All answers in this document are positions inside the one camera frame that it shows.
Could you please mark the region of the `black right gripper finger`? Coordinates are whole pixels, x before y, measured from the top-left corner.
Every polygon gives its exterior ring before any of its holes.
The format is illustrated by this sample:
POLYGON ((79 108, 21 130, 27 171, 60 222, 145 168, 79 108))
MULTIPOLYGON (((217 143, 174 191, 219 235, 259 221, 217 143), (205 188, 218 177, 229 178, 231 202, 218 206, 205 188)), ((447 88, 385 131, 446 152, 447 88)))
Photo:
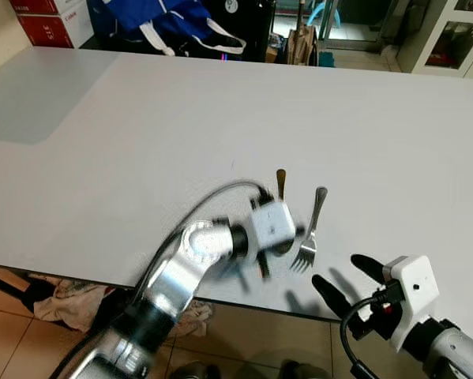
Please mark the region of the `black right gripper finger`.
POLYGON ((323 298, 324 303, 340 319, 351 317, 351 304, 340 289, 335 287, 322 275, 314 274, 311 278, 316 292, 323 298))
POLYGON ((373 279, 380 285, 384 285, 388 281, 388 276, 385 274, 385 266, 373 257, 366 255, 351 255, 351 263, 356 268, 359 268, 363 274, 373 279))

